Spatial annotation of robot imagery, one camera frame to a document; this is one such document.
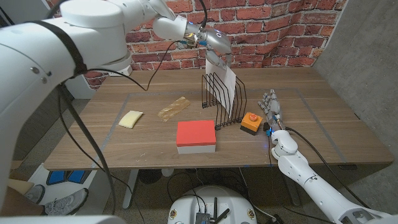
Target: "sneaker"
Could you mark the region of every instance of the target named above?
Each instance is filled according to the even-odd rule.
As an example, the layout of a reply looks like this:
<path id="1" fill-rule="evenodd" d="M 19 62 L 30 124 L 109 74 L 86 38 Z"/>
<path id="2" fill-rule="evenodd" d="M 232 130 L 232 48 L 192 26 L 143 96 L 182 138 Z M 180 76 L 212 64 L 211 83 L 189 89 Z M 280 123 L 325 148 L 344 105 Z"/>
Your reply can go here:
<path id="1" fill-rule="evenodd" d="M 78 190 L 67 197 L 46 203 L 44 212 L 47 215 L 73 215 L 84 205 L 87 197 L 88 189 Z"/>
<path id="2" fill-rule="evenodd" d="M 38 184 L 34 187 L 32 187 L 26 194 L 25 197 L 27 197 L 29 200 L 31 200 L 33 203 L 40 203 L 40 201 L 43 199 L 45 192 L 45 188 L 43 185 Z"/>

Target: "wire rack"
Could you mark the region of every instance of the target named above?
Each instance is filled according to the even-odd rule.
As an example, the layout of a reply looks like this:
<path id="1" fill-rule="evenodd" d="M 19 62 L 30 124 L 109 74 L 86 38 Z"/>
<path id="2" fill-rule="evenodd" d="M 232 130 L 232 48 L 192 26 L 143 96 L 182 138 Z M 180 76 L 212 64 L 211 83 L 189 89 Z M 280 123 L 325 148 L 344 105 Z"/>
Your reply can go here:
<path id="1" fill-rule="evenodd" d="M 216 130 L 242 121 L 248 99 L 244 83 L 238 77 L 236 77 L 234 93 L 229 92 L 227 86 L 216 73 L 202 75 L 201 85 L 201 107 L 217 107 Z M 228 110 L 223 107 L 223 105 L 228 105 L 227 108 L 229 108 L 231 104 L 230 94 L 235 94 L 230 111 L 231 116 L 229 116 Z"/>

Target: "yellow sponge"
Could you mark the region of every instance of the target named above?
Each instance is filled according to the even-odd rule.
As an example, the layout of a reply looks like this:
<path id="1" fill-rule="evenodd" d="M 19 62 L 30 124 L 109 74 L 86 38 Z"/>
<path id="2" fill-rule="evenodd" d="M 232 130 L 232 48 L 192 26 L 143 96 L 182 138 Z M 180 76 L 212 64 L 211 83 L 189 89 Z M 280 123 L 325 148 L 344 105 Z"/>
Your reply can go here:
<path id="1" fill-rule="evenodd" d="M 141 115 L 142 112 L 130 111 L 120 120 L 119 125 L 125 128 L 132 128 Z"/>

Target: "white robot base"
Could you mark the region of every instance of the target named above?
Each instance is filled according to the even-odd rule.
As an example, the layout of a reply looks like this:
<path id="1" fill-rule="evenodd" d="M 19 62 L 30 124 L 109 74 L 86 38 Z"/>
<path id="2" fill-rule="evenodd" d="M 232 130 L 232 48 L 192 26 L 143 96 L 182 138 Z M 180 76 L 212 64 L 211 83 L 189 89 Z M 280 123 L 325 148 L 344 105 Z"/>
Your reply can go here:
<path id="1" fill-rule="evenodd" d="M 219 217 L 217 220 L 219 224 L 257 224 L 252 205 L 237 192 L 218 185 L 200 186 L 194 190 L 205 201 L 205 205 L 200 198 L 194 196 L 193 190 L 188 191 L 184 194 L 186 196 L 180 197 L 173 203 L 168 224 L 209 223 L 204 217 L 211 220 L 217 220 Z M 208 215 L 197 214 L 199 206 L 201 213 Z"/>

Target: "wooden table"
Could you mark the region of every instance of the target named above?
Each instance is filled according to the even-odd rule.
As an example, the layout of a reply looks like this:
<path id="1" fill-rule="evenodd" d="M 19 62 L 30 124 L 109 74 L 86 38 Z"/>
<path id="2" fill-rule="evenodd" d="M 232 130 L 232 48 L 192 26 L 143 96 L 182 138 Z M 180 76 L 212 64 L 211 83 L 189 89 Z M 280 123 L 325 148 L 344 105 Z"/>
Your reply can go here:
<path id="1" fill-rule="evenodd" d="M 153 71 L 134 72 L 146 83 Z M 269 166 L 268 141 L 263 131 L 252 136 L 240 124 L 216 132 L 216 152 L 178 154 L 175 137 L 178 121 L 215 119 L 215 108 L 201 107 L 204 70 L 161 70 L 144 92 L 123 77 L 109 77 L 81 112 L 81 118 L 102 148 L 110 169 L 160 169 L 189 167 Z M 388 164 L 392 154 L 312 68 L 234 69 L 246 86 L 246 111 L 264 115 L 257 101 L 275 89 L 286 126 L 303 134 L 330 164 Z M 157 113 L 181 96 L 191 105 L 163 122 Z M 118 126 L 128 111 L 144 112 L 133 129 Z M 76 123 L 71 133 L 96 157 Z M 310 164 L 321 164 L 317 155 L 292 133 L 299 151 Z M 48 170 L 92 169 L 65 135 L 44 163 Z"/>

